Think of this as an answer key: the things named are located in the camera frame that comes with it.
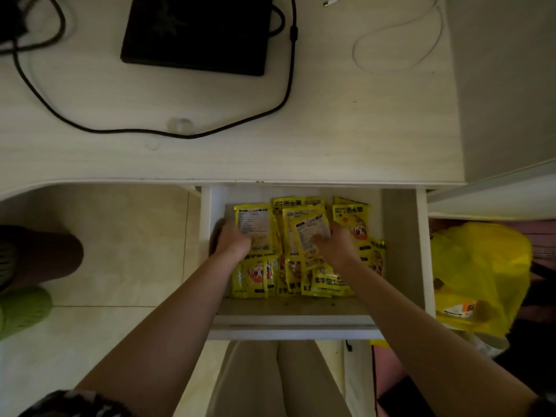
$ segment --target hand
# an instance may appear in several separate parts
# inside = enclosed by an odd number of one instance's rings
[[[220,231],[215,253],[230,254],[239,262],[248,254],[250,248],[251,238],[243,235],[233,221],[227,221]]]
[[[347,228],[344,228],[337,222],[331,222],[330,232],[332,233],[330,238],[314,236],[313,241],[320,249],[324,260],[334,270],[341,273],[346,264],[361,262],[359,253]]]

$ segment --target leg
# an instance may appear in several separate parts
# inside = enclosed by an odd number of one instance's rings
[[[278,366],[288,417],[351,417],[315,341],[281,341]]]
[[[277,353],[278,342],[232,341],[207,417],[286,417]]]

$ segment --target white drawer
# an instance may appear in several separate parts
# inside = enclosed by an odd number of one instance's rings
[[[270,202],[274,197],[333,195],[369,203],[371,237],[386,240],[385,277],[416,304],[434,315],[425,189],[377,187],[273,186],[263,183],[206,185],[201,191],[200,261],[222,217],[233,206]],[[355,297],[234,299],[226,295],[210,339],[378,339],[379,330]]]

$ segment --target forearm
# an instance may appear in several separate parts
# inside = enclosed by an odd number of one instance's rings
[[[444,328],[358,262],[341,270],[438,416],[523,416],[536,398],[519,380]]]
[[[121,401],[140,417],[170,417],[236,265],[225,252],[210,257],[77,387]]]

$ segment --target power adapter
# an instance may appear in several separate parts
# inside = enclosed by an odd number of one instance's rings
[[[0,44],[27,33],[18,0],[0,0]]]

